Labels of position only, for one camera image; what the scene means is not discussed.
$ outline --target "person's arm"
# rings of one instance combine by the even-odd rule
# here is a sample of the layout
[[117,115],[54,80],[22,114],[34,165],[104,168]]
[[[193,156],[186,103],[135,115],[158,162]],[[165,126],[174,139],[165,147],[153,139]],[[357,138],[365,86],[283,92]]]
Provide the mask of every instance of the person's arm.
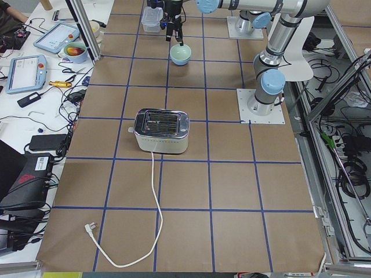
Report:
[[0,9],[12,16],[14,19],[19,20],[22,23],[26,23],[28,17],[22,14],[16,8],[11,7],[8,3],[0,0]]
[[19,20],[22,23],[26,23],[28,17],[22,14],[19,10],[13,7],[8,7],[5,11],[7,14],[11,15],[15,19]]

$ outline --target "bowl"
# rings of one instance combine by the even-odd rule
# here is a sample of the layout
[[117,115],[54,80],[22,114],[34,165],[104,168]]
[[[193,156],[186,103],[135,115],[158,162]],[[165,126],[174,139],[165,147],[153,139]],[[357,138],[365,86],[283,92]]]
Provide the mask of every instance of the bowl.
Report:
[[94,36],[97,38],[99,36],[99,28],[100,28],[98,22],[89,21],[89,23],[90,23],[90,27],[92,28]]
[[170,49],[170,58],[172,59],[173,63],[176,65],[186,65],[188,61],[190,60],[191,55],[192,55],[192,50],[186,44],[181,46],[178,43]]
[[[72,48],[75,51],[78,50],[76,54],[71,54],[67,50],[68,48]],[[68,43],[63,49],[64,55],[73,63],[81,64],[86,61],[88,58],[88,51],[86,50],[86,46],[82,42],[70,42]]]

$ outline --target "cup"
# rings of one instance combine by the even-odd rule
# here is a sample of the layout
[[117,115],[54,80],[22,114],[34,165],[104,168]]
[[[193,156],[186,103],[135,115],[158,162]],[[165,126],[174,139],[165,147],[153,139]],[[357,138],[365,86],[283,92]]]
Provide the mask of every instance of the cup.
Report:
[[[71,51],[67,51],[68,48],[70,48],[70,50],[72,52],[75,52],[76,55],[72,54]],[[86,59],[88,58],[88,50],[86,49],[86,46],[84,43],[82,42],[70,42],[68,43],[64,49],[63,49],[63,53],[65,54],[65,56],[73,63],[76,63],[76,64],[81,64],[83,62],[86,61]]]
[[44,8],[44,10],[53,9],[53,6],[52,6],[52,4],[50,3],[49,0],[40,0],[40,2],[41,2],[42,7]]
[[99,24],[95,21],[89,21],[89,23],[90,23],[90,27],[92,28],[92,31],[93,31],[93,34],[94,34],[95,38],[98,38],[99,28],[100,28]]

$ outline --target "red logo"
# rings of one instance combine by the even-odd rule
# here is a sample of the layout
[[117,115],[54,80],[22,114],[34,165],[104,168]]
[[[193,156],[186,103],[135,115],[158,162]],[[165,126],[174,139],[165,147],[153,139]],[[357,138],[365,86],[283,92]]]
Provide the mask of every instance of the red logo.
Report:
[[18,180],[18,183],[19,184],[22,184],[22,183],[24,183],[24,182],[26,182],[26,181],[29,181],[29,180],[31,180],[31,179],[33,179],[33,178],[36,178],[34,175],[28,175],[28,174],[26,174],[26,175],[23,175],[19,180]]

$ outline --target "white cable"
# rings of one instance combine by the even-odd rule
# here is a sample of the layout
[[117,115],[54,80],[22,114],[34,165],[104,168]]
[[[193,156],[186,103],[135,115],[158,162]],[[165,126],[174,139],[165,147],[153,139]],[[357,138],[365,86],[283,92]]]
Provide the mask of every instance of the white cable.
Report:
[[100,247],[100,245],[98,244],[98,242],[96,241],[96,239],[94,238],[94,235],[93,235],[93,229],[96,227],[96,224],[95,223],[91,223],[91,224],[86,224],[85,225],[85,230],[86,232],[89,234],[90,238],[93,240],[94,244],[98,247],[99,251],[101,251],[101,253],[105,256],[105,258],[116,268],[127,268],[128,266],[132,266],[142,260],[144,260],[145,258],[147,258],[149,255],[152,254],[153,250],[155,249],[155,246],[157,244],[157,241],[158,241],[158,238],[160,237],[160,233],[161,233],[161,230],[162,230],[162,224],[163,224],[163,217],[162,217],[162,212],[161,212],[161,208],[160,208],[160,205],[158,203],[158,199],[157,199],[157,196],[156,196],[156,192],[155,192],[155,187],[154,187],[154,165],[155,165],[155,159],[154,159],[154,155],[153,155],[153,152],[151,152],[152,154],[152,175],[151,175],[151,178],[152,178],[152,193],[153,193],[153,196],[155,198],[155,201],[156,201],[156,205],[157,205],[157,209],[158,209],[158,212],[159,212],[159,215],[160,215],[160,218],[161,218],[161,223],[160,223],[160,228],[158,229],[158,233],[157,233],[157,236],[156,236],[156,239],[153,243],[153,246],[150,250],[150,252],[147,253],[147,255],[144,255],[143,257],[141,257],[140,259],[137,259],[136,261],[134,262],[131,262],[129,264],[126,264],[126,265],[117,265],[115,264],[111,258],[106,254],[106,252],[104,252],[104,250]]
[[323,268],[323,265],[325,264],[325,260],[326,260],[326,252],[324,253],[323,255],[323,258],[322,258],[322,261],[321,261],[321,264],[319,265],[319,269],[318,269],[318,273],[317,273],[317,278],[319,277],[319,275],[321,274],[322,272],[322,268]]

